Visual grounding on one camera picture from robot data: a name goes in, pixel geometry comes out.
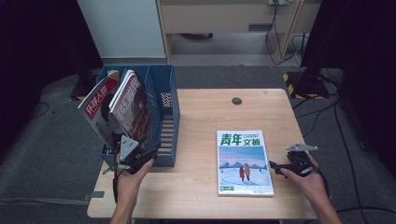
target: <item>blue plastic file holder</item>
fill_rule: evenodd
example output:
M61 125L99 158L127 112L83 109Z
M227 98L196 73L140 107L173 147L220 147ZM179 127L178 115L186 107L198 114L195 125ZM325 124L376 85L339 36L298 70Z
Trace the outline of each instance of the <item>blue plastic file holder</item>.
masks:
M154 147L161 141L161 147L153 166L174 167L180 122L174 66L169 64L105 65L96 81L102 80L107 71L118 70L121 74L120 82L122 82L126 72L130 69L134 70L148 97L148 111L151 122L149 146ZM101 157L110 167L113 166L114 155L106 154L106 146L103 147Z

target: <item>white wall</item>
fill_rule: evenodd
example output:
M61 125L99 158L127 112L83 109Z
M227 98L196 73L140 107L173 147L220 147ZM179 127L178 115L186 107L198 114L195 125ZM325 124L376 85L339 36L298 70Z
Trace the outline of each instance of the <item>white wall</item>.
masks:
M165 58L155 0L78 0L102 58Z

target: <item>magazine cover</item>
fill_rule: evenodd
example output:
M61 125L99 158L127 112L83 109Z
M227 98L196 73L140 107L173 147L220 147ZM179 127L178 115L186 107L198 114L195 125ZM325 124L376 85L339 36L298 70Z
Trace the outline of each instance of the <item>magazine cover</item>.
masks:
M262 131L218 131L220 196L274 196Z
M151 130L148 99L133 70L126 72L116 95L111 103L110 113L130 138L138 141L146 135L147 140L142 145L143 150L146 150Z
M83 117L91 124L96 133L110 148L114 149L120 141L122 129L110 115L109 107L120 83L120 72L111 70L78 106Z

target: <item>wooden tabletop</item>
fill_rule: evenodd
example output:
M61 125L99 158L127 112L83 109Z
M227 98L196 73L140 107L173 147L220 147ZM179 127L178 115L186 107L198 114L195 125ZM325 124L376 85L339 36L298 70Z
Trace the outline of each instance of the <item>wooden tabletop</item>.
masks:
M139 190L135 218L287 219L316 218L299 189L282 175L271 178L275 196L218 195L217 130L262 130L268 159L287 163L286 147L303 143L285 91L279 89L177 90L180 126L173 168L153 167ZM241 105L234 105L238 97ZM115 209L113 173L102 175L92 198L90 217L111 217Z

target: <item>white magazine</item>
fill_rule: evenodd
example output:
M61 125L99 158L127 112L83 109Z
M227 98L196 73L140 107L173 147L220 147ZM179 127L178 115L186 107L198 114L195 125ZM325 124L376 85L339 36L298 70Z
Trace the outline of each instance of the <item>white magazine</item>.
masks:
M218 131L220 196L274 196L261 130Z

